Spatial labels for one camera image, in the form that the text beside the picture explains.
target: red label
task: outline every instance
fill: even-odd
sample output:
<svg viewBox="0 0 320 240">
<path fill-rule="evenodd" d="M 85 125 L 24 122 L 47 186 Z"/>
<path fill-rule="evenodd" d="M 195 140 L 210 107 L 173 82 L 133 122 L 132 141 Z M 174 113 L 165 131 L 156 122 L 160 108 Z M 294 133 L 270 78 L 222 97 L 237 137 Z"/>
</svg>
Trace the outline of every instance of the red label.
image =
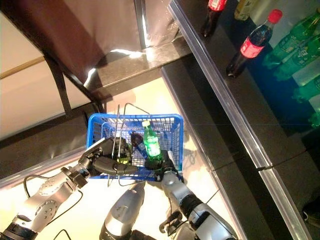
<svg viewBox="0 0 320 240">
<path fill-rule="evenodd" d="M 265 46 L 256 46 L 253 45 L 250 40 L 249 37 L 247 37 L 244 41 L 244 43 L 242 44 L 240 51 L 242 53 L 243 56 L 245 56 L 248 59 L 253 59 L 255 58 L 260 52 L 261 50 L 264 48 Z"/>
<path fill-rule="evenodd" d="M 209 8 L 212 11 L 222 11 L 225 8 L 227 0 L 209 0 Z"/>
</svg>

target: blue plastic basket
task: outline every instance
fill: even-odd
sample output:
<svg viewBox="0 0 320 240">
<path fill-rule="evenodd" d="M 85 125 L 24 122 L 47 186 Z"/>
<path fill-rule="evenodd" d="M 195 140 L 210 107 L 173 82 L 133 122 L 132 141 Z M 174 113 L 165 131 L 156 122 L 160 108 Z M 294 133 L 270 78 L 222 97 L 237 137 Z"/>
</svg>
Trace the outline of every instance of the blue plastic basket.
<svg viewBox="0 0 320 240">
<path fill-rule="evenodd" d="M 115 132 L 117 132 L 117 137 L 119 137 L 123 119 L 122 137 L 126 139 L 128 144 L 131 143 L 130 132 L 135 131 L 143 136 L 144 127 L 142 126 L 142 122 L 150 120 L 151 127 L 158 136 L 160 149 L 172 151 L 175 167 L 180 177 L 182 177 L 184 120 L 178 114 L 120 115 L 116 131 L 117 115 L 95 113 L 89 119 L 86 147 L 90 147 L 102 138 L 114 137 Z M 133 148 L 132 164 L 138 166 L 138 172 L 136 174 L 123 175 L 120 178 L 155 181 L 155 172 L 147 170 L 144 167 L 144 163 L 145 159 L 138 150 Z M 106 174 L 93 178 L 104 179 L 108 177 L 113 179 L 118 178 L 118 176 L 108 176 Z"/>
</svg>

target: bottle cap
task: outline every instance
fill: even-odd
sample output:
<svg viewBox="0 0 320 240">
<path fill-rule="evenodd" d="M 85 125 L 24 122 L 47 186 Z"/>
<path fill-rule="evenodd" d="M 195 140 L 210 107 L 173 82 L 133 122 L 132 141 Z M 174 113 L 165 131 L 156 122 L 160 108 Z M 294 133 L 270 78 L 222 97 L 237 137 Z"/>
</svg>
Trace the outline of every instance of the bottle cap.
<svg viewBox="0 0 320 240">
<path fill-rule="evenodd" d="M 281 17 L 282 11 L 280 11 L 279 9 L 273 9 L 268 16 L 268 21 L 272 24 L 276 24 L 277 22 L 279 22 Z"/>
<path fill-rule="evenodd" d="M 143 126 L 143 127 L 148 127 L 148 126 L 150 126 L 150 121 L 149 121 L 149 120 L 143 121 L 143 122 L 142 122 L 142 126 Z"/>
</svg>

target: brown fabric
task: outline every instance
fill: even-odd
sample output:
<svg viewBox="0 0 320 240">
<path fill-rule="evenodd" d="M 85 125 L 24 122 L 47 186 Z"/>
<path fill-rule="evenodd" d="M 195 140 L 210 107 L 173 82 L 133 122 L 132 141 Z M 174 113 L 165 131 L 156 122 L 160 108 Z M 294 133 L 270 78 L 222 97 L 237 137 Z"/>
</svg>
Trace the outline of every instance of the brown fabric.
<svg viewBox="0 0 320 240">
<path fill-rule="evenodd" d="M 170 43 L 179 28 L 168 10 L 170 0 L 145 0 L 147 39 L 149 46 Z"/>
<path fill-rule="evenodd" d="M 133 0 L 3 0 L 1 10 L 82 83 L 110 50 L 140 50 Z"/>
</svg>

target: white wall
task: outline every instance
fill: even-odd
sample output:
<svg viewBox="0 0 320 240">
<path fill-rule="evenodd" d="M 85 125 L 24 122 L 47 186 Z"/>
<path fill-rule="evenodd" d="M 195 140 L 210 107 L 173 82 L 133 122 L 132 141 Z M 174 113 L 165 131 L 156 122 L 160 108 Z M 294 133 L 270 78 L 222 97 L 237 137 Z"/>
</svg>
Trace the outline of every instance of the white wall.
<svg viewBox="0 0 320 240">
<path fill-rule="evenodd" d="M 42 53 L 0 13 L 1 73 Z M 67 78 L 72 108 L 89 103 Z M 0 139 L 64 112 L 54 78 L 45 61 L 0 79 Z"/>
</svg>

